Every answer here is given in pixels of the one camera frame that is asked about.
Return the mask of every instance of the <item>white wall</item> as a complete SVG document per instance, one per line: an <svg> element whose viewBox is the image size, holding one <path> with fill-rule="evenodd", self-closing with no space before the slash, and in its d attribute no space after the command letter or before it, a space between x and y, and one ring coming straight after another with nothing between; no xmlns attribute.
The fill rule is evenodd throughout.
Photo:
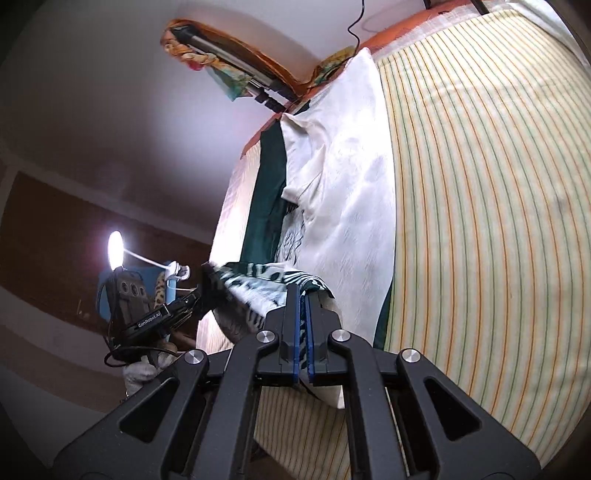
<svg viewBox="0 0 591 480"><path fill-rule="evenodd" d="M0 384L4 410L31 451L47 467L62 448L105 416L51 395L3 365Z"/></svg>
<svg viewBox="0 0 591 480"><path fill-rule="evenodd" d="M103 363L109 349L101 335L56 319L2 287L0 305L0 325L29 343L73 364L121 377L120 368Z"/></svg>

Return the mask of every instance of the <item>patterned cloth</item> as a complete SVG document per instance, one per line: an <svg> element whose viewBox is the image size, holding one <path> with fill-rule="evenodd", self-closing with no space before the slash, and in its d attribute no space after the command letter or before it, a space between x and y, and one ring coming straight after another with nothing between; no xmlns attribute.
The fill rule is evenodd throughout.
<svg viewBox="0 0 591 480"><path fill-rule="evenodd" d="M228 306L225 306L214 315L223 334L233 343L263 329L267 313L285 306L290 284L300 286L302 300L314 291L325 291L331 298L333 296L320 278L284 264L232 262L215 267L211 278L214 287L226 292L232 314L228 314Z"/></svg>
<svg viewBox="0 0 591 480"><path fill-rule="evenodd" d="M397 172L386 349L422 351L545 464L591 394L591 82L511 10L378 66Z"/></svg>

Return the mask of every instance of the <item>black cable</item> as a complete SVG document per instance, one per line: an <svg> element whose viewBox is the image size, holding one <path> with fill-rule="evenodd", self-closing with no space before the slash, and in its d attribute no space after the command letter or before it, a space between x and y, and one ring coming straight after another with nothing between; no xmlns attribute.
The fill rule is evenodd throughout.
<svg viewBox="0 0 591 480"><path fill-rule="evenodd" d="M351 28L353 28L355 25L357 25L359 23L359 21L363 18L364 13L365 13L365 0L361 0L361 13L359 14L359 18L347 27L347 32L349 32L351 35L353 35L355 38L357 38L357 45L355 45L355 53L353 54L353 56L357 54L357 50L359 49L361 39L357 36L357 34L351 32Z"/></svg>
<svg viewBox="0 0 591 480"><path fill-rule="evenodd" d="M341 66L346 63L347 61L349 61L350 59L352 59L353 57L355 57L357 55L357 51L359 50L359 45L361 44L361 39L357 36L357 34L351 32L351 28L353 28L355 25L357 25L359 23L359 21L363 18L363 14L365 13L365 0L361 0L361 13L359 14L359 17L357 20L355 20L353 23L351 23L351 25L349 25L347 27L347 32L349 32L351 35L353 35L356 39L357 39L357 45L355 45L355 51L353 52L353 54L350 57L347 57L346 59L344 59L343 61L341 61L340 63L338 63L337 65L335 65L335 67L333 67L332 69L330 69L324 79L323 82L326 80L329 80L331 75L333 73L335 73L339 68L341 68Z"/></svg>
<svg viewBox="0 0 591 480"><path fill-rule="evenodd" d="M174 355L175 357L179 357L181 355L178 352L173 352L172 350L166 350L166 348L158 348L156 346L121 346L116 350L118 352L123 352L125 350L155 350L157 352L169 353L170 355ZM107 360L109 358L111 358L112 356L113 356L113 351L110 351L109 353L107 353L105 355L105 359L103 360L103 362L105 363L105 365L107 367L119 368L119 367L125 367L125 366L129 365L129 364L119 364L119 365L110 364Z"/></svg>

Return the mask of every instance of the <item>fabric cloth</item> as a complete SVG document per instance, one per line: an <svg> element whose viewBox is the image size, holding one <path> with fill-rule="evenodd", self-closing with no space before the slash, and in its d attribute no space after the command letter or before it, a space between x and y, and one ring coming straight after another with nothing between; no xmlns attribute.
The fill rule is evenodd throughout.
<svg viewBox="0 0 591 480"><path fill-rule="evenodd" d="M283 198L303 211L294 266L318 275L344 329L373 342L394 269L394 162L379 73L369 50L310 108L285 114Z"/></svg>
<svg viewBox="0 0 591 480"><path fill-rule="evenodd" d="M248 226L240 261L267 264L275 260L287 202L281 198L285 187L287 156L279 122L261 132L259 172L256 177Z"/></svg>
<svg viewBox="0 0 591 480"><path fill-rule="evenodd" d="M228 304L223 311L214 311L214 316L232 343L264 328L267 313L285 306L288 285L298 285L302 297L314 291L332 296L320 278L284 264L232 262L214 267L211 277L212 285L226 292Z"/></svg>
<svg viewBox="0 0 591 480"><path fill-rule="evenodd" d="M146 383L156 378L160 372L170 367L175 360L174 355L160 352L157 361L158 367L152 365L145 355L141 361L123 367L122 373L127 395L131 396L136 393Z"/></svg>
<svg viewBox="0 0 591 480"><path fill-rule="evenodd" d="M289 86L296 95L301 96L305 94L308 79L304 79L304 81L296 79L287 69L282 67L282 65L266 56L257 48L201 22L187 19L175 19L169 22L160 39L160 44L164 47L166 53L188 65L189 68L193 70L201 70L204 67L210 67L215 70L216 77L222 82L226 94L231 99L234 99L237 96L251 95L244 89L244 86L247 83L246 79L249 75L226 63L223 59L218 58L212 53L208 52L205 55L200 55L190 47L179 43L170 29L184 25L193 26L197 29L200 36L239 57L258 71L271 73L284 84Z"/></svg>
<svg viewBox="0 0 591 480"><path fill-rule="evenodd" d="M379 71L398 218L386 349L422 351L546 464L591 394L591 81L514 10Z"/></svg>
<svg viewBox="0 0 591 480"><path fill-rule="evenodd" d="M511 8L505 0L487 0L484 4L489 11L493 9L500 11ZM404 30L401 35L396 36L389 43L381 45L380 48L372 48L371 51L374 60L378 62L392 53L402 50L441 30L480 16L480 13L478 13L478 10L476 10L476 7L470 1L463 2L460 0L456 2L453 0L437 5L435 8L439 10L438 15L431 14L425 21L416 25L411 30Z"/></svg>

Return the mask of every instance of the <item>mattress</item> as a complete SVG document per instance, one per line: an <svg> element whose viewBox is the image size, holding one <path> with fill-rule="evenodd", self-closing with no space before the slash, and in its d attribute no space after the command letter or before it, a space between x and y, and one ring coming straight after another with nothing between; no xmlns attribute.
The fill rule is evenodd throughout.
<svg viewBox="0 0 591 480"><path fill-rule="evenodd" d="M591 400L591 82L515 11L446 28L378 65L398 220L376 335L388 351L423 351L544 465ZM232 177L218 263L240 259L248 218L238 203L254 195L260 153L256 141ZM216 328L211 318L208 352L222 349ZM255 438L293 477L348 478L346 436L342 410L264 389Z"/></svg>

